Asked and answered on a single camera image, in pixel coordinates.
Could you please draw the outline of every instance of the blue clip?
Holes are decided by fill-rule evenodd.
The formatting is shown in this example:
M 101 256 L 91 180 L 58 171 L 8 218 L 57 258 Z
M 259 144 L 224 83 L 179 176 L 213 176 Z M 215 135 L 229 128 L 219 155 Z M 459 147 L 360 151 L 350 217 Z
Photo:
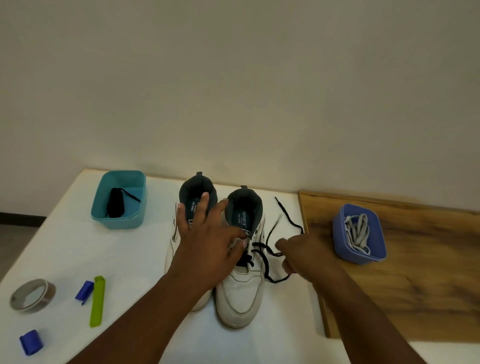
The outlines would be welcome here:
M 42 340 L 36 330 L 27 332 L 25 335 L 20 337 L 20 343 L 26 355 L 30 356 L 35 354 L 41 348 L 43 348 Z
M 93 285 L 94 283 L 89 281 L 89 280 L 86 280 L 83 287 L 80 288 L 80 290 L 78 291 L 77 295 L 75 296 L 75 299 L 76 300 L 79 300 L 79 301 L 83 301 L 82 302 L 82 306 L 85 304 L 85 302 L 88 300 L 88 297 L 90 297 L 90 295 L 92 294 L 93 292 Z

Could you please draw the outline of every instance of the blue plastic container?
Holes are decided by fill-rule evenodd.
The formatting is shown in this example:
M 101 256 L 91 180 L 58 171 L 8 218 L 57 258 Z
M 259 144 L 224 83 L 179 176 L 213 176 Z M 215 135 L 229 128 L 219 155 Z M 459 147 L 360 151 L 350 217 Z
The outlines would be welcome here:
M 100 180 L 92 205 L 92 219 L 99 221 L 109 229 L 134 229 L 144 221 L 147 204 L 146 177 L 139 170 L 113 170 L 105 173 Z M 123 193 L 125 213 L 119 218 L 105 216 L 107 202 L 112 188 L 123 188 L 137 197 L 135 201 Z
M 345 217 L 366 214 L 368 217 L 368 226 L 370 234 L 368 235 L 367 245 L 371 255 L 366 255 L 353 249 L 347 242 L 347 233 L 345 232 Z M 380 220 L 373 211 L 352 205 L 345 204 L 340 212 L 333 219 L 333 242 L 335 253 L 342 259 L 360 265 L 369 262 L 379 262 L 387 256 L 384 234 L 380 226 Z

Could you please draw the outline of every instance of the black baseboard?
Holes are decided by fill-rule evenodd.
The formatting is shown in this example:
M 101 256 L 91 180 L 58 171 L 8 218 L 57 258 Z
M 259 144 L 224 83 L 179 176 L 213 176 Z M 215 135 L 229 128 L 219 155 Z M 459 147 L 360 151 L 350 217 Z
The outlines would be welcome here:
M 39 228 L 42 226 L 45 219 L 45 216 L 9 214 L 7 212 L 0 212 L 1 225 L 19 225 Z

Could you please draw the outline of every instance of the floor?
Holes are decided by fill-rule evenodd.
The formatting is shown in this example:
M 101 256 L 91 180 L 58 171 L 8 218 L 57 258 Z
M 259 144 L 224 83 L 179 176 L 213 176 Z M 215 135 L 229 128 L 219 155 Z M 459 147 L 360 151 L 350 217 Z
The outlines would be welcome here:
M 0 225 L 0 280 L 7 274 L 38 228 Z

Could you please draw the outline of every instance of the white sneaker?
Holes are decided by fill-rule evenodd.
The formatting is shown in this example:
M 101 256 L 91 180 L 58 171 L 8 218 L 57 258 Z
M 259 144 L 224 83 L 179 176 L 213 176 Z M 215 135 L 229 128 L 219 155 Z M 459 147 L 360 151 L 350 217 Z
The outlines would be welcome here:
M 210 209 L 213 206 L 215 206 L 217 203 L 216 190 L 215 190 L 215 187 L 213 186 L 212 181 L 210 181 L 210 179 L 203 176 L 201 172 L 197 172 L 195 176 L 185 181 L 180 188 L 179 201 L 185 205 L 185 215 L 189 225 L 191 225 L 193 222 L 195 209 L 197 208 L 197 205 L 200 202 L 200 198 L 202 197 L 202 193 L 204 192 L 208 192 L 210 195 L 208 200 L 208 207 L 206 211 L 206 213 L 208 214 Z M 177 216 L 177 205 L 178 203 L 175 204 L 174 216 Z M 178 231 L 176 218 L 173 219 L 173 226 L 174 226 L 174 231 L 170 238 L 170 244 L 168 246 L 167 256 L 165 260 L 165 273 L 170 268 L 173 255 L 177 251 L 177 248 L 180 244 L 180 234 Z M 212 294 L 212 290 L 205 292 L 205 294 L 194 306 L 192 311 L 197 311 L 204 308 L 211 294 Z
M 228 196 L 224 217 L 228 225 L 245 231 L 247 246 L 230 275 L 216 287 L 216 310 L 225 325 L 243 328 L 255 318 L 262 303 L 264 261 L 252 244 L 264 241 L 262 199 L 242 186 Z

